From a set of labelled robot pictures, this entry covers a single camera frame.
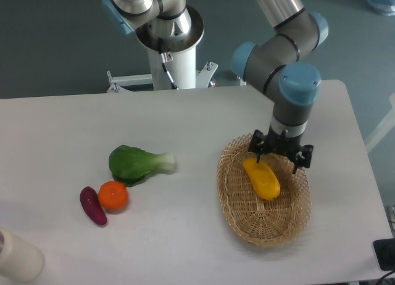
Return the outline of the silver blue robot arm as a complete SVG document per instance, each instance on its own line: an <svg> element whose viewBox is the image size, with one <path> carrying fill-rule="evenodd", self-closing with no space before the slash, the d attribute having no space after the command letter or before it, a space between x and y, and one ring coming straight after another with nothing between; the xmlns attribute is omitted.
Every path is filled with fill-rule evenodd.
<svg viewBox="0 0 395 285"><path fill-rule="evenodd" d="M261 157L287 157L309 168L313 146L301 139L317 98L321 76L302 58L328 36L328 24L301 0L257 0L275 30L266 43L244 43L233 53L231 70L273 103L267 133L255 131L249 150ZM204 34L200 13L186 0L102 0L109 20L124 34L135 33L149 56L154 89L196 88L196 46Z"/></svg>

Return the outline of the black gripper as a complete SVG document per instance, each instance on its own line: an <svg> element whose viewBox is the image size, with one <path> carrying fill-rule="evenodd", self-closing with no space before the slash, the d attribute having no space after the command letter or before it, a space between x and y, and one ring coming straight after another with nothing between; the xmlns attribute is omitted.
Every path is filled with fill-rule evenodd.
<svg viewBox="0 0 395 285"><path fill-rule="evenodd" d="M252 134L248 152L256 155L256 163L264 154L274 153L287 158L294 158L293 174L300 168L310 168L314 146L311 144L301 147L303 133L295 137L289 137L289 132L283 130L277 133L272 126L269 126L267 135L260 130L255 130Z"/></svg>

